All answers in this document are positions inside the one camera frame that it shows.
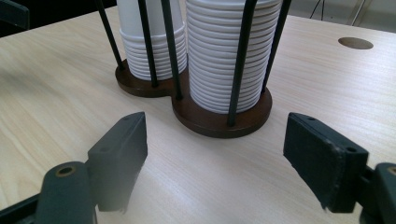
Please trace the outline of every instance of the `light wood tabletop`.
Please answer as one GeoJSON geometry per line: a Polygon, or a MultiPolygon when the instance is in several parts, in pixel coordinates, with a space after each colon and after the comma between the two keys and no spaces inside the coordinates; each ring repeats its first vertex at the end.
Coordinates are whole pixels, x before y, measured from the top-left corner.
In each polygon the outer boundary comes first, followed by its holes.
{"type": "MultiPolygon", "coordinates": [[[[107,15],[124,59],[115,7],[107,15]]],[[[396,34],[288,16],[268,83],[273,108],[235,139],[194,133],[171,99],[124,92],[97,12],[0,39],[0,209],[40,191],[44,174],[88,150],[122,117],[146,112],[148,157],[128,211],[99,223],[358,223],[323,211],[283,157],[289,112],[320,119],[396,162],[396,34]],[[340,37],[372,49],[350,49],[340,37]]]]}

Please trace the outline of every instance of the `stack of paper cups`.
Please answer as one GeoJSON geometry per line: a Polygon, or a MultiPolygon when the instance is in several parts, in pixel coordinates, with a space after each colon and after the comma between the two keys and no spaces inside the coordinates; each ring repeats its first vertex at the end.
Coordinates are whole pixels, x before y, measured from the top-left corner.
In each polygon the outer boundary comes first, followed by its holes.
{"type": "MultiPolygon", "coordinates": [[[[178,0],[170,0],[172,21],[177,50],[178,71],[187,66],[185,25],[178,0]]],[[[142,22],[137,0],[117,0],[120,15],[120,34],[131,73],[140,79],[151,80],[149,60],[143,35],[142,22]]],[[[161,0],[146,1],[148,24],[154,54],[157,78],[164,80],[172,77],[169,49],[163,21],[161,0]]]]}
{"type": "MultiPolygon", "coordinates": [[[[245,0],[187,0],[191,98],[227,114],[245,0]]],[[[237,112],[260,99],[281,0],[258,0],[247,47],[237,112]]]]}

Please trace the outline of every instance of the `cup dispenser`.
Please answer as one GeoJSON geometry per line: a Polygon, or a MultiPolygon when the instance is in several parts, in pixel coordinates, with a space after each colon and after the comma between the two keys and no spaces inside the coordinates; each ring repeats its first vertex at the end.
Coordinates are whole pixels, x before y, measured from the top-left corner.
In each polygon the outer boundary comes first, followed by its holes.
{"type": "Polygon", "coordinates": [[[260,99],[258,103],[249,110],[236,113],[245,59],[248,51],[249,34],[255,6],[258,1],[246,0],[239,35],[228,114],[218,114],[205,110],[192,100],[190,95],[189,67],[187,66],[184,71],[178,71],[174,28],[169,0],[161,0],[161,4],[163,8],[163,20],[170,56],[172,77],[166,80],[158,80],[151,43],[146,0],[137,1],[148,55],[148,66],[151,79],[149,81],[133,76],[128,67],[127,60],[121,59],[116,41],[106,17],[102,0],[95,0],[103,25],[106,29],[108,40],[118,64],[115,74],[120,87],[128,93],[140,97],[153,98],[170,96],[172,107],[177,119],[187,128],[202,135],[216,138],[235,138],[253,133],[260,129],[260,127],[268,120],[272,108],[272,96],[271,92],[266,88],[266,84],[276,56],[276,49],[282,34],[283,26],[288,16],[291,1],[284,0],[281,3],[282,6],[276,24],[268,64],[265,70],[265,78],[262,83],[260,99]]]}

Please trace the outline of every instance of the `round hole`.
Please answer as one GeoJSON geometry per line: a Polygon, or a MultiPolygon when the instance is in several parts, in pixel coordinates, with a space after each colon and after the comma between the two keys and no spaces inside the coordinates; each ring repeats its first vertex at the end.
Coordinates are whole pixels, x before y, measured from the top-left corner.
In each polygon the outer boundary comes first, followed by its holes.
{"type": "Polygon", "coordinates": [[[396,175],[396,166],[389,167],[388,170],[391,174],[396,175]]]}
{"type": "Polygon", "coordinates": [[[338,39],[338,43],[351,49],[372,49],[373,44],[367,40],[355,37],[342,37],[338,39]]]}
{"type": "Polygon", "coordinates": [[[64,177],[73,174],[76,171],[76,167],[74,166],[65,166],[58,169],[56,172],[56,176],[64,177]]]}
{"type": "Polygon", "coordinates": [[[347,147],[346,150],[349,152],[356,152],[356,148],[353,147],[347,147]]]}

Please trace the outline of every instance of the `round wooden base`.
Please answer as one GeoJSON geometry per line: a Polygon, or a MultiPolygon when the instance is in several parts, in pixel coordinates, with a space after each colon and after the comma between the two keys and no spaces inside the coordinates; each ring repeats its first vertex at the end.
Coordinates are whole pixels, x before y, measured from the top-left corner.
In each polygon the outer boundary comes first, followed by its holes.
{"type": "Polygon", "coordinates": [[[235,138],[253,133],[268,120],[272,107],[272,96],[268,89],[262,93],[259,102],[249,110],[238,113],[235,125],[227,125],[228,115],[216,114],[207,111],[196,104],[190,96],[189,70],[186,68],[180,74],[180,86],[183,98],[177,100],[174,95],[172,78],[159,81],[158,87],[151,87],[150,81],[134,77],[126,60],[125,69],[116,69],[116,78],[120,87],[132,95],[142,97],[172,97],[172,107],[177,119],[189,129],[209,137],[235,138]]]}

